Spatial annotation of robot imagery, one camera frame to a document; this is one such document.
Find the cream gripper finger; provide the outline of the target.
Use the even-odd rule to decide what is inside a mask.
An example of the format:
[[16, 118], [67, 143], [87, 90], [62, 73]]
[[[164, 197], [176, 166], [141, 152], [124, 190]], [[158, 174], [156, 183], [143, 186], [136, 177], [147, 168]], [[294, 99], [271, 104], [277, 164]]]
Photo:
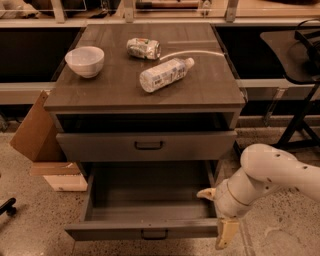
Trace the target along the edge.
[[198, 198], [204, 198], [210, 201], [214, 201], [215, 200], [215, 194], [216, 194], [216, 189], [215, 188], [206, 188], [203, 190], [200, 190], [197, 193], [197, 197]]
[[228, 247], [239, 229], [237, 218], [219, 218], [217, 223], [218, 236], [215, 248], [223, 250]]

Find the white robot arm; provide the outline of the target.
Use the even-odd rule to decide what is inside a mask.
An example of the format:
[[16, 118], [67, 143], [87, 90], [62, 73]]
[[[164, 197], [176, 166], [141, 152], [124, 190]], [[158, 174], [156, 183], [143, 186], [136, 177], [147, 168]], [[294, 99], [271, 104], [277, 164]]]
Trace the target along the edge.
[[320, 168], [300, 162], [294, 155], [266, 144], [244, 149], [240, 168], [215, 187], [200, 190], [198, 198], [213, 201], [218, 215], [216, 248], [225, 249], [239, 229], [239, 219], [256, 200], [281, 187], [292, 187], [320, 201]]

